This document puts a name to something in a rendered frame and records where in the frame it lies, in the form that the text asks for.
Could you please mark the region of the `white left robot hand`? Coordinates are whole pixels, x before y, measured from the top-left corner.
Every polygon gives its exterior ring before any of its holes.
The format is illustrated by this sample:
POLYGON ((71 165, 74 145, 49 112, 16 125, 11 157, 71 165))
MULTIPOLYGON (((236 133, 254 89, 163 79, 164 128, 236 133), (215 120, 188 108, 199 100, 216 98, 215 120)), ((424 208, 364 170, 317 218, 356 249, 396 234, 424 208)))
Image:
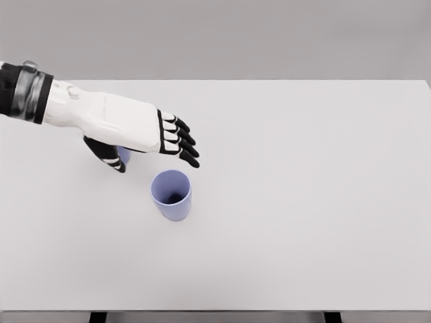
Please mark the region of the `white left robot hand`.
POLYGON ((119 148, 139 153, 171 155, 199 168, 199 152, 190 127, 178 116, 153 104, 103 94, 102 104, 88 111, 83 140, 112 169, 124 173, 127 162, 119 148))

